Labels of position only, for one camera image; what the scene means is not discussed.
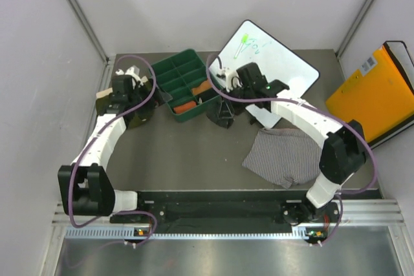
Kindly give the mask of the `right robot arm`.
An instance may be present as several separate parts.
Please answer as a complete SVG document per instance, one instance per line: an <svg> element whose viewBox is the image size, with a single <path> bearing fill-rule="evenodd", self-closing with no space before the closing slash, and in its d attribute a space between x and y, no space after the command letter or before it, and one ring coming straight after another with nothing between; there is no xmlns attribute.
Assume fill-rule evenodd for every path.
<svg viewBox="0 0 414 276"><path fill-rule="evenodd" d="M256 63L237 70L219 67L216 77L224 90L218 94L232 103L254 104L280 116L321 148L320 173L307 191L302 205L303 216L315 222L324 216L334 195L366 162L373 152L364 138L360 123L344 122L298 98L289 86L280 80L267 81Z"/></svg>

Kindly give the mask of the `black dotted underwear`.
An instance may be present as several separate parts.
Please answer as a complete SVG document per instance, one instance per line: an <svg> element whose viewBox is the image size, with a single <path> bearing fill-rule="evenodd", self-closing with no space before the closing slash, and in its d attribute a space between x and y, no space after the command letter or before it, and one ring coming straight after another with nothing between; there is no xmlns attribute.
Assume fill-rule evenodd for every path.
<svg viewBox="0 0 414 276"><path fill-rule="evenodd" d="M224 100L209 104L206 115L211 122L225 129L229 129L234 122L234 112Z"/></svg>

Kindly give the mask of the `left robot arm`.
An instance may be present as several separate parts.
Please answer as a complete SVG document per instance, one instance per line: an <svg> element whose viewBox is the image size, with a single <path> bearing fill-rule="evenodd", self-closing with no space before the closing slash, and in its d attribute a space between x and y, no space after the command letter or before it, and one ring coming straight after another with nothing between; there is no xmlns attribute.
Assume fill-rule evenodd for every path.
<svg viewBox="0 0 414 276"><path fill-rule="evenodd" d="M147 213L136 191L116 190L107 165L120 137L149 121L167 96L152 78L123 73L113 76L111 87L96 95L96 124L81 153L58 171L58 183L67 215L109 216L124 212L133 222Z"/></svg>

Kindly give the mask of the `olive green underwear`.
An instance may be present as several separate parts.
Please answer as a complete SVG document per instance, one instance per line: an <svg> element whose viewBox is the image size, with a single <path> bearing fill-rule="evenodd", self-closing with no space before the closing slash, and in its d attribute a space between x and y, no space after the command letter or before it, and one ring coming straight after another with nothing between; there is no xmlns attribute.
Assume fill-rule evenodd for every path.
<svg viewBox="0 0 414 276"><path fill-rule="evenodd" d="M108 94L99 94L95 101L97 115L115 114L118 116L140 105L150 95L153 88L152 82L152 79L141 82L129 75L114 76L111 80L112 88L107 90ZM123 116L126 128L134 129L148 122L160 102L161 99L156 90L145 104Z"/></svg>

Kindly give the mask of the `green compartment tray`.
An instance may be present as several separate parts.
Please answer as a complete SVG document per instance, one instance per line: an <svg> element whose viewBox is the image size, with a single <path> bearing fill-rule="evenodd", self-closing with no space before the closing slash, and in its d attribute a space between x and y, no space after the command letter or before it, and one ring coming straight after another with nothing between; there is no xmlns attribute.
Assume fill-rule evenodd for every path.
<svg viewBox="0 0 414 276"><path fill-rule="evenodd" d="M173 96L166 105L177 122L186 122L204 112L209 104L219 100L220 96L200 104L191 89L208 80L204 61L193 49L187 49L171 57L152 64L157 86L163 92ZM197 106L182 114L175 114L173 108L188 101L196 101Z"/></svg>

